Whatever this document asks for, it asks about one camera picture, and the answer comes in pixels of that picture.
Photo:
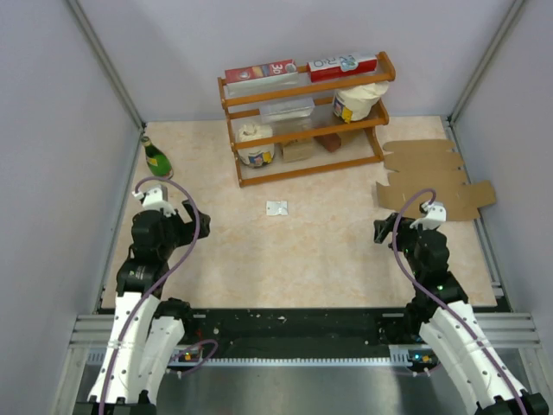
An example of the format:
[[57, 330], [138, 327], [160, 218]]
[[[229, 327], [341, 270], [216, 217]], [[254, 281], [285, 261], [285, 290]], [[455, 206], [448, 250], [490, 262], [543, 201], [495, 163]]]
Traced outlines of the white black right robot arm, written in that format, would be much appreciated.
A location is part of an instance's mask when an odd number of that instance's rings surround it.
[[487, 339], [466, 292], [449, 270], [446, 236], [396, 213], [375, 220], [373, 226], [375, 243], [392, 238], [389, 247], [415, 288], [404, 309], [403, 334], [430, 346], [467, 413], [549, 413], [543, 395], [529, 392]]

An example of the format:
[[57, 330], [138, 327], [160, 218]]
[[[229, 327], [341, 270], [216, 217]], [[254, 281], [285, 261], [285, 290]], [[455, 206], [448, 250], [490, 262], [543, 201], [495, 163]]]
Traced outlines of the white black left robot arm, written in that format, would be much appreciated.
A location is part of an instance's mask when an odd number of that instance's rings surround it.
[[210, 218], [190, 200], [185, 222], [168, 203], [147, 206], [132, 219], [128, 254], [117, 273], [117, 297], [110, 339], [95, 383], [75, 414], [154, 414], [157, 395], [177, 344], [196, 330], [187, 302], [162, 300], [174, 269], [174, 250], [192, 250], [208, 236]]

